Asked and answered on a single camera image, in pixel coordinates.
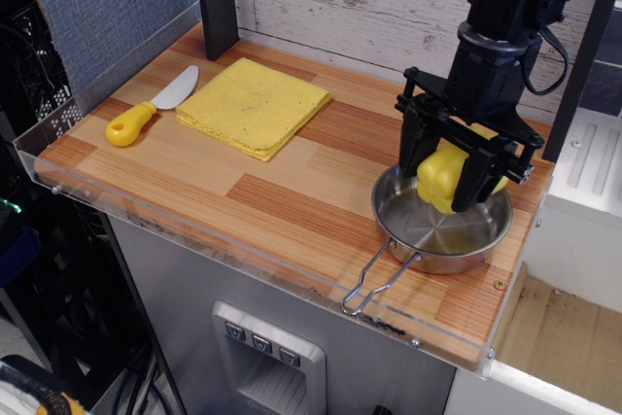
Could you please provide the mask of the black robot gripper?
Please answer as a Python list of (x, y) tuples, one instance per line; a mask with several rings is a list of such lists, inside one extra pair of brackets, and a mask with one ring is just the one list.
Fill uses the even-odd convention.
[[(543, 139), (519, 116), (516, 106), (527, 87), (542, 43), (528, 32), (514, 40), (494, 40), (463, 22), (460, 43), (444, 79), (411, 67), (404, 71), (406, 85), (397, 97), (403, 114), (399, 167), (406, 178), (441, 138), (470, 153), (463, 165), (451, 208), (462, 213), (488, 199), (505, 176), (518, 184), (533, 171), (531, 159)], [(460, 129), (453, 120), (479, 123), (498, 134), (495, 145), (480, 148), (474, 131)]]

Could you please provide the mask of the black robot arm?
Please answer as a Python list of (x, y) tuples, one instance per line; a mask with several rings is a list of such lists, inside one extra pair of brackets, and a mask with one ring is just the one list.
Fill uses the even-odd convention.
[(443, 214), (461, 213), (507, 181), (526, 182), (543, 138), (518, 115), (542, 43), (568, 54), (549, 26), (569, 0), (468, 0), (447, 78), (405, 71), (399, 167)]

